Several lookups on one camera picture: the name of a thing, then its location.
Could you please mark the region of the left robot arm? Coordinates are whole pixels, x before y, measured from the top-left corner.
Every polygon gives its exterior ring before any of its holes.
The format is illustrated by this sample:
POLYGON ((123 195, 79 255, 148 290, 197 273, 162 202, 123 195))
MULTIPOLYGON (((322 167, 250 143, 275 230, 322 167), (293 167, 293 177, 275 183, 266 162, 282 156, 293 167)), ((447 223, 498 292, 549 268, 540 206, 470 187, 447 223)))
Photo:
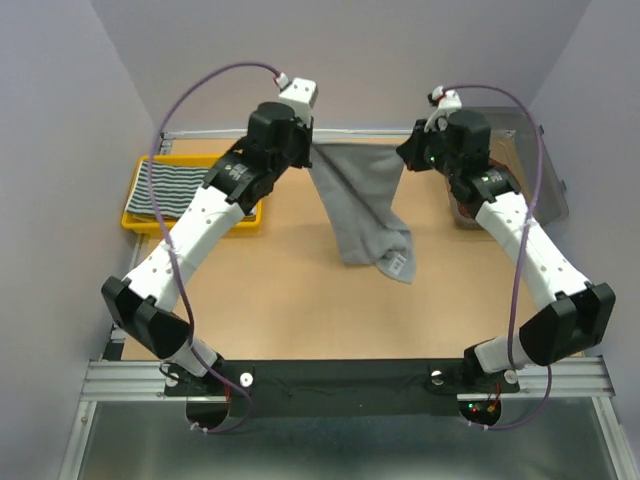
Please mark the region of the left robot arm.
POLYGON ((199 393, 215 392, 223 371, 217 353, 195 336, 194 321, 173 312, 186 284, 218 241, 269 195, 290 167, 310 164, 313 103, 260 104, 247 133, 215 161, 181 218, 124 278, 101 288, 114 323, 157 358, 180 365, 199 393))

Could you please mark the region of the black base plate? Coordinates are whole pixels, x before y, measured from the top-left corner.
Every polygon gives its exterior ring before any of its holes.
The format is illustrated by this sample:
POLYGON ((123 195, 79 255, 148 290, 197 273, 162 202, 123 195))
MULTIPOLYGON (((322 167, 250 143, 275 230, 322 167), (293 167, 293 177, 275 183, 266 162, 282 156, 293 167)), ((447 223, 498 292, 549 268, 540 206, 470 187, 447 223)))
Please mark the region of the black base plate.
POLYGON ((219 374, 231 392, 230 414, 252 418, 431 414, 455 416, 458 397, 516 393, 502 372, 486 374, 462 359, 226 360, 219 374))

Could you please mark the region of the black white striped towel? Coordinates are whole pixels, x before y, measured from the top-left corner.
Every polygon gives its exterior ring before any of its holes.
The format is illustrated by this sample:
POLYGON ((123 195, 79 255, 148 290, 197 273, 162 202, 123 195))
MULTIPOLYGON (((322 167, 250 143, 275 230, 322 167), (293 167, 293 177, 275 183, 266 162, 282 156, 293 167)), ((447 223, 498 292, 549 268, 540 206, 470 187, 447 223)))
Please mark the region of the black white striped towel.
MULTIPOLYGON (((131 215, 155 217, 148 190, 149 162, 143 158, 137 167, 133 188, 125 204, 125 212, 131 215)), ((208 167, 153 163, 152 184, 160 213, 165 219, 178 219, 186 211, 201 186, 208 167)))

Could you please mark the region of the grey plastic bin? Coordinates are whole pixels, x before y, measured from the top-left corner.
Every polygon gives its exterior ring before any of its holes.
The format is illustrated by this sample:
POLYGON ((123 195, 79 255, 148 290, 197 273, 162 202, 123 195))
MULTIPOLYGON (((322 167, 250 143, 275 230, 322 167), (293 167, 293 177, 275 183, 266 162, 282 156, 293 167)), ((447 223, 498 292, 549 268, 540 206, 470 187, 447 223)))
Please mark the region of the grey plastic bin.
MULTIPOLYGON (((526 199, 534 193, 537 178, 536 140, 525 116, 514 107, 476 107, 491 126, 491 159, 507 167, 517 179, 526 199)), ((558 176, 546 146, 542 147, 542 177, 535 218, 546 232, 550 232, 569 214, 565 198, 566 186, 558 176)), ((427 192, 432 199, 430 218, 451 230, 456 237, 483 238, 487 233, 477 224, 463 220, 452 211, 449 187, 438 173, 427 175, 427 192)))

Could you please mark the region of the aluminium frame rail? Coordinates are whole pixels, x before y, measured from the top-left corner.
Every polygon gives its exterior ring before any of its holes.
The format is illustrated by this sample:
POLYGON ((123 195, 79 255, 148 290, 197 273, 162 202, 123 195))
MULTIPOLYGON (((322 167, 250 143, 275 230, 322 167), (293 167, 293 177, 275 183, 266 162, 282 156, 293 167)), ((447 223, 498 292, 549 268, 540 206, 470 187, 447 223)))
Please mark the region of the aluminium frame rail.
MULTIPOLYGON (((520 391, 503 393, 507 399, 540 399, 547 385, 546 370, 529 366, 518 372, 520 391)), ((165 394, 165 377, 157 361, 92 361, 86 370, 80 399, 87 402, 176 401, 165 394)), ((552 366, 552 399, 611 398, 615 390, 604 359, 570 357, 552 366)))

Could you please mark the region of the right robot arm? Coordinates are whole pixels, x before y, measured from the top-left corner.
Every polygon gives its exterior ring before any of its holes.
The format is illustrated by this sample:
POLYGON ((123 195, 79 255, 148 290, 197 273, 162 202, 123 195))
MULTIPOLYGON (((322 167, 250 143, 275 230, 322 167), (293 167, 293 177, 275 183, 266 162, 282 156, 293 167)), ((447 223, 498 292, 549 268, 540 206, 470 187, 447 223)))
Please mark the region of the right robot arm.
POLYGON ((577 270, 528 211, 519 182, 492 160, 491 127, 479 112, 457 110, 415 122, 397 148, 414 172, 435 170, 454 200, 513 261, 536 314, 509 333, 467 348, 453 369, 457 387, 482 390, 506 370, 549 366, 603 340, 616 295, 577 270))

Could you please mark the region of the light grey cloth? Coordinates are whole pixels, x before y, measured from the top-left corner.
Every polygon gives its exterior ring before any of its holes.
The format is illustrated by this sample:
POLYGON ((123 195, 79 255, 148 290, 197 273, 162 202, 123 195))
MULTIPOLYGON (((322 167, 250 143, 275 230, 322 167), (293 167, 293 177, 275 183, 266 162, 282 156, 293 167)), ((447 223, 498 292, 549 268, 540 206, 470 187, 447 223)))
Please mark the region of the light grey cloth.
POLYGON ((404 163, 389 144, 321 143, 309 170, 346 266, 374 265, 411 284, 416 274, 412 233, 393 211, 404 163))

